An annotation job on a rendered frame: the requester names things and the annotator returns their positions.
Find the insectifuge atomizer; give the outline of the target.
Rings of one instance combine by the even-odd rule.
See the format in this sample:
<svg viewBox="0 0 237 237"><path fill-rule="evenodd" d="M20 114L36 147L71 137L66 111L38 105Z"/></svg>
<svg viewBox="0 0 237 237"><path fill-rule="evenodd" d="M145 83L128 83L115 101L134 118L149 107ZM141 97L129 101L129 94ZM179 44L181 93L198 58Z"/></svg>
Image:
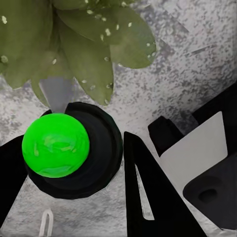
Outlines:
<svg viewBox="0 0 237 237"><path fill-rule="evenodd" d="M28 176L53 198L88 198L120 170L121 132L97 105L69 103L73 80L49 77L39 86L50 109L28 127L22 140Z"/></svg>

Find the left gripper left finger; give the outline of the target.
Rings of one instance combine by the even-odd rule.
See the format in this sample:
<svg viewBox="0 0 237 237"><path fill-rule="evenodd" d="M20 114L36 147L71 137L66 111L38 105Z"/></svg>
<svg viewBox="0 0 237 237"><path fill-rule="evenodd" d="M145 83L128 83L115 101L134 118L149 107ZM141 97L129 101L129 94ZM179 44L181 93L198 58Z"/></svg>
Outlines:
<svg viewBox="0 0 237 237"><path fill-rule="evenodd" d="M0 147L0 228L28 175L22 155L23 137Z"/></svg>

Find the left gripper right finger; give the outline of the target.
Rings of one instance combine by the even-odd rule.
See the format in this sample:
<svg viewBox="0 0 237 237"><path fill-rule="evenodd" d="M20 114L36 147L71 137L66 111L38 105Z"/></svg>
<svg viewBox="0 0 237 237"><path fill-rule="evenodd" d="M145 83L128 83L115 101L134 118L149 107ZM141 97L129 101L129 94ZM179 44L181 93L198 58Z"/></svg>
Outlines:
<svg viewBox="0 0 237 237"><path fill-rule="evenodd" d="M207 237L143 140L123 139L127 237ZM143 217L137 165L155 220Z"/></svg>

